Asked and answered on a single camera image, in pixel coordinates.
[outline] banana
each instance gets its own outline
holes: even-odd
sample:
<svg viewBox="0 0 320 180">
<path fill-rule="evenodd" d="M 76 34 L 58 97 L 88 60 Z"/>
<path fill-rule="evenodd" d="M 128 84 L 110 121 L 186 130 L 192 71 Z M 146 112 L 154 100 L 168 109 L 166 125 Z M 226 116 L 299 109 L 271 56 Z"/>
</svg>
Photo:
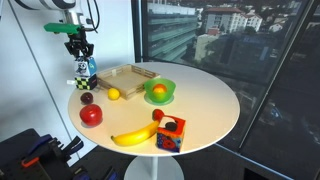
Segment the banana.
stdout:
<svg viewBox="0 0 320 180">
<path fill-rule="evenodd" d="M 136 145 L 152 137 L 157 132 L 159 124 L 160 121 L 155 120 L 144 128 L 118 136 L 111 136 L 111 139 L 118 146 Z"/>
</svg>

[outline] white round table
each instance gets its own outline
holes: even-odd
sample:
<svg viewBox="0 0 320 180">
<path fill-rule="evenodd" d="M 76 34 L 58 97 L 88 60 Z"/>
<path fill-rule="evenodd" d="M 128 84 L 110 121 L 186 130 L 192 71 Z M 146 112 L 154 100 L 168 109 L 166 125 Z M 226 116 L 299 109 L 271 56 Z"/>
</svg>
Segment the white round table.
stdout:
<svg viewBox="0 0 320 180">
<path fill-rule="evenodd" d="M 223 81 L 196 68 L 159 62 L 133 65 L 174 81 L 174 100 L 170 104 L 156 106 L 146 102 L 145 92 L 142 92 L 129 100 L 120 98 L 111 101 L 106 90 L 93 90 L 94 103 L 103 110 L 103 121 L 98 126 L 88 127 L 79 116 L 84 107 L 80 96 L 85 90 L 76 89 L 69 100 L 70 119 L 76 129 L 94 143 L 115 152 L 138 156 L 129 165 L 125 179 L 184 179 L 179 164 L 172 156 L 201 150 L 225 137 L 238 120 L 238 99 Z M 154 109 L 161 109 L 166 115 L 186 120 L 180 153 L 157 148 L 156 135 L 135 146 L 120 147 L 114 144 L 111 135 L 131 132 L 148 125 L 153 121 Z"/>
</svg>

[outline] green bowl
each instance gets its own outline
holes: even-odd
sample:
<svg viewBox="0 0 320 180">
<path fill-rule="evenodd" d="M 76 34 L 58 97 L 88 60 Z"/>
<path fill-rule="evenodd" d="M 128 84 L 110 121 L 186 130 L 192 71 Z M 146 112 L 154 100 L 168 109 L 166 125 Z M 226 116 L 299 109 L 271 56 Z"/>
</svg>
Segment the green bowl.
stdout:
<svg viewBox="0 0 320 180">
<path fill-rule="evenodd" d="M 166 91 L 160 93 L 154 91 L 155 86 L 158 84 L 164 85 L 166 87 Z M 165 78 L 154 78 L 144 83 L 144 89 L 146 90 L 147 97 L 155 103 L 165 103 L 169 101 L 173 96 L 175 88 L 176 84 Z"/>
</svg>

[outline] red fruit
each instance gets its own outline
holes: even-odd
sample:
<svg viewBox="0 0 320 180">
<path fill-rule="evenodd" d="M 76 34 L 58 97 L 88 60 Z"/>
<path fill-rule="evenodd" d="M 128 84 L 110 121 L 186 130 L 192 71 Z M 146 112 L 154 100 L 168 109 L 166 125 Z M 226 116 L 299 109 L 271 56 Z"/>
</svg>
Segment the red fruit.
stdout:
<svg viewBox="0 0 320 180">
<path fill-rule="evenodd" d="M 90 92 L 85 92 L 81 95 L 80 100 L 83 104 L 93 103 L 93 95 Z"/>
<path fill-rule="evenodd" d="M 161 111 L 160 109 L 155 109 L 155 110 L 153 110 L 153 112 L 152 112 L 152 119 L 153 119 L 153 120 L 161 121 L 161 119 L 163 118 L 163 116 L 164 116 L 164 112 Z"/>
<path fill-rule="evenodd" d="M 96 104 L 89 104 L 80 110 L 81 120 L 88 126 L 96 126 L 102 121 L 102 110 Z"/>
</svg>

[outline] white wall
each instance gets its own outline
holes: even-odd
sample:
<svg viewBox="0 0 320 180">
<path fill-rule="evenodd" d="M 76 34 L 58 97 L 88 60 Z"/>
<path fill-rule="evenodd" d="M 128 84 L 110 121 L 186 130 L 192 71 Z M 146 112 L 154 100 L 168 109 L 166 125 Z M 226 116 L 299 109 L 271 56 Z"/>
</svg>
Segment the white wall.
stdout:
<svg viewBox="0 0 320 180">
<path fill-rule="evenodd" d="M 86 1 L 82 2 L 87 12 Z M 87 40 L 95 45 L 93 57 L 98 71 L 134 63 L 130 1 L 97 2 L 101 17 L 98 34 L 88 33 Z M 96 17 L 93 3 L 91 9 Z M 30 11 L 13 0 L 4 1 L 0 22 L 0 141 L 28 128 L 40 135 L 51 134 L 64 144 L 77 135 L 85 143 L 78 153 L 82 157 L 95 144 L 78 133 L 68 116 L 68 99 L 75 87 L 66 81 L 74 78 L 74 57 L 64 46 L 66 34 L 43 29 L 49 22 L 58 22 L 60 15 L 57 11 Z M 73 156 L 69 164 L 77 160 Z"/>
</svg>

